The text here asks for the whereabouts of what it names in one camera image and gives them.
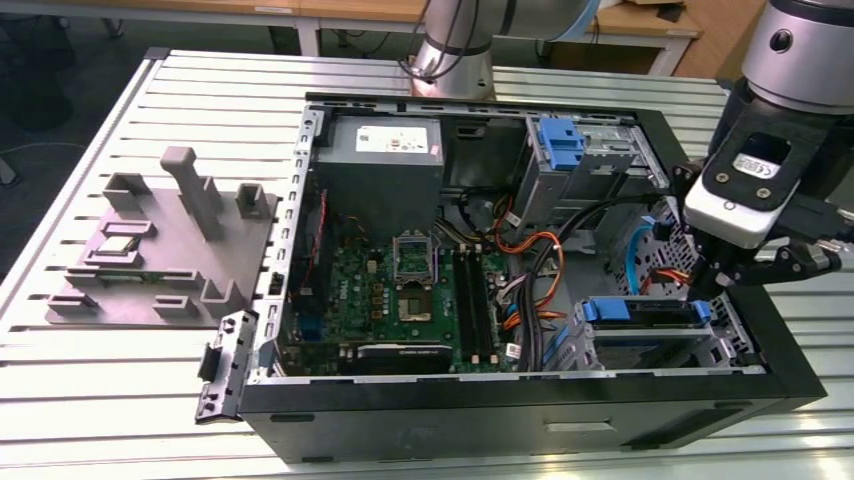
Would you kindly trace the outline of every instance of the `motherboard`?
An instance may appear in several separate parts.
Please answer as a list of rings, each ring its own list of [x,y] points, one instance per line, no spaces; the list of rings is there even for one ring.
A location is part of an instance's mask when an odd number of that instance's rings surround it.
[[[402,235],[387,247],[349,245],[335,250],[326,314],[298,315],[302,340],[281,345],[290,375],[347,374],[343,363],[355,349],[389,350],[393,345],[450,348],[450,372],[508,368],[497,312],[488,303],[505,281],[505,257],[444,248],[438,242],[434,246],[423,238]],[[480,266],[476,281],[458,279],[464,259]],[[468,315],[473,303],[480,310]]]

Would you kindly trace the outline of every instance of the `gray floor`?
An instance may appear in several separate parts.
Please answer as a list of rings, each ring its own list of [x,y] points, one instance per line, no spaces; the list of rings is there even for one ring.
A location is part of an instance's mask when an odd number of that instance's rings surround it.
[[[75,105],[71,120],[47,132],[27,132],[0,115],[0,152],[30,143],[69,142],[86,146],[98,131],[126,83],[150,47],[245,53],[274,53],[265,27],[177,24],[130,21],[121,39],[111,40],[97,19],[71,18],[69,36],[78,62],[58,74],[66,95]],[[385,34],[351,32],[343,45],[334,32],[323,34],[323,55],[363,58],[361,52],[377,48]],[[297,33],[277,30],[279,51],[299,54]],[[370,58],[398,59],[406,55],[410,35],[394,33]],[[502,40],[496,44],[496,63],[538,66],[534,42]],[[39,225],[54,197],[74,169],[83,150],[75,147],[34,147],[3,154],[3,160],[21,174],[14,188],[0,189],[0,279]]]

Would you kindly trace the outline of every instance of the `desk leg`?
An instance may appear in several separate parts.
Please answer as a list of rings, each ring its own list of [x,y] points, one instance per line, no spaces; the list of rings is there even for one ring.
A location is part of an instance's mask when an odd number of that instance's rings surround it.
[[[321,56],[321,22],[317,18],[297,18],[299,48],[303,57]]]
[[[665,77],[673,75],[690,43],[690,38],[670,39],[668,46],[661,50],[661,52],[658,52],[658,57],[656,57],[656,62],[653,62],[653,68],[650,68],[650,75]]]
[[[105,24],[105,28],[107,29],[107,34],[110,38],[122,38],[125,35],[125,20],[117,20],[114,18],[102,18],[102,23]]]

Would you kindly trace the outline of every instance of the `small circuit board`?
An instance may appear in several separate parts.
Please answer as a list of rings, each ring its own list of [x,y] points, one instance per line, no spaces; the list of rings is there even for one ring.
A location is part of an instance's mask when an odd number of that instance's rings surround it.
[[[421,252],[405,252],[401,261],[417,264]],[[323,318],[298,318],[303,341],[282,345],[283,350],[299,356],[305,375],[338,375],[339,355],[343,349],[369,344],[445,345],[453,348],[452,372],[489,373],[506,369],[498,353],[477,359],[464,358],[458,316],[458,288],[456,285],[454,252],[440,248],[433,257],[432,284],[401,284],[395,278],[394,247],[367,248],[347,246],[334,253],[329,308]],[[489,285],[496,288],[505,274],[501,254],[478,256]],[[498,344],[496,312],[489,307],[490,341],[496,352]]]

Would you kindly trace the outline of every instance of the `power supply label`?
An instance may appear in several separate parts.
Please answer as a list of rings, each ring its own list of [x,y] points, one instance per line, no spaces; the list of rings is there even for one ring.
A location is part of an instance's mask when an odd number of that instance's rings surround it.
[[[427,129],[366,125],[357,131],[357,152],[427,153]]]

